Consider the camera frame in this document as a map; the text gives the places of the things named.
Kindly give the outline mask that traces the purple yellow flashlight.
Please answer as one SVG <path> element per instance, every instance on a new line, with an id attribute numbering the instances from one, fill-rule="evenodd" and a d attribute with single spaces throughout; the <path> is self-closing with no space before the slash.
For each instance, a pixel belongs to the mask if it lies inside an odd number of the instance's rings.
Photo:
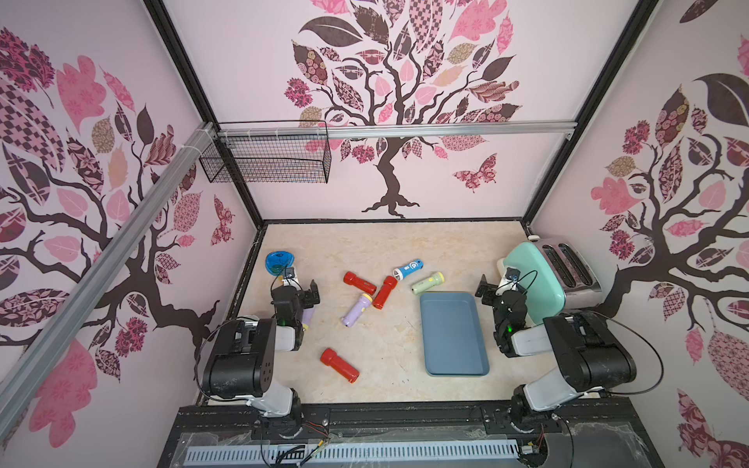
<path id="1" fill-rule="evenodd" d="M 349 312 L 341 319 L 345 327 L 351 328 L 362 316 L 362 314 L 372 305 L 373 298 L 363 292 L 357 302 L 349 309 Z"/>

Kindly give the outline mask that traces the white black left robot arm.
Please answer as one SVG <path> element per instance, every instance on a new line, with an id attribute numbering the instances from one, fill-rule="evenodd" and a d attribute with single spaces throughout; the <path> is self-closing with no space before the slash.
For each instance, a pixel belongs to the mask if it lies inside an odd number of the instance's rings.
<path id="1" fill-rule="evenodd" d="M 315 306 L 318 285 L 307 290 L 280 286 L 271 291 L 275 313 L 270 318 L 236 318 L 218 327 L 218 337 L 198 378 L 198 388 L 211 401 L 243 403 L 262 417 L 302 423 L 302 403 L 293 388 L 274 374 L 278 352 L 302 347 Z"/>

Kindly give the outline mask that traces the blue plastic tray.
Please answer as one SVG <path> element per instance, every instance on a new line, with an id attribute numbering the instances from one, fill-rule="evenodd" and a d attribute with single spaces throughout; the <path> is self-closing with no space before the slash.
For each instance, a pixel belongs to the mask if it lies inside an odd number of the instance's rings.
<path id="1" fill-rule="evenodd" d="M 419 299 L 429 376 L 486 376 L 490 371 L 476 300 L 469 292 L 425 292 Z"/>

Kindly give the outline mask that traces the green yellow flashlight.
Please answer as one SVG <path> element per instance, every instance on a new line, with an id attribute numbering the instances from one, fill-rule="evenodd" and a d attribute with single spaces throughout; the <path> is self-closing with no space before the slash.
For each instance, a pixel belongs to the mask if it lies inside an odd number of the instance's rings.
<path id="1" fill-rule="evenodd" d="M 435 272 L 431 274 L 429 277 L 413 284 L 412 293 L 418 296 L 419 294 L 423 294 L 437 286 L 442 285 L 444 282 L 445 282 L 444 274 L 442 272 Z"/>

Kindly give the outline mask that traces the blue white flashlight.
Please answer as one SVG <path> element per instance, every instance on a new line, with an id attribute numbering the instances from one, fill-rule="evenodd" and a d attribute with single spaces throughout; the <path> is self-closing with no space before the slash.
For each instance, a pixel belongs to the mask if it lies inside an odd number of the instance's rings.
<path id="1" fill-rule="evenodd" d="M 403 281 L 406 277 L 421 269 L 423 269 L 423 261 L 421 261 L 420 259 L 414 259 L 413 261 L 410 261 L 403 266 L 395 268 L 393 270 L 392 276 L 397 281 Z"/>

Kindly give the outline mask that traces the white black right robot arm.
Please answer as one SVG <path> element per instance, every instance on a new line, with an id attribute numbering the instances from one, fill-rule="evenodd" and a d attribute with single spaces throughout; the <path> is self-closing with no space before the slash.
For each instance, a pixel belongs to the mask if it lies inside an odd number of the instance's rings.
<path id="1" fill-rule="evenodd" d="M 505 357 L 554 356 L 555 368 L 513 391 L 509 420 L 521 432 L 591 390 L 609 390 L 637 376 L 630 353 L 592 311 L 559 313 L 529 327 L 527 295 L 510 283 L 494 285 L 482 277 L 475 296 L 493 309 L 493 337 Z"/>

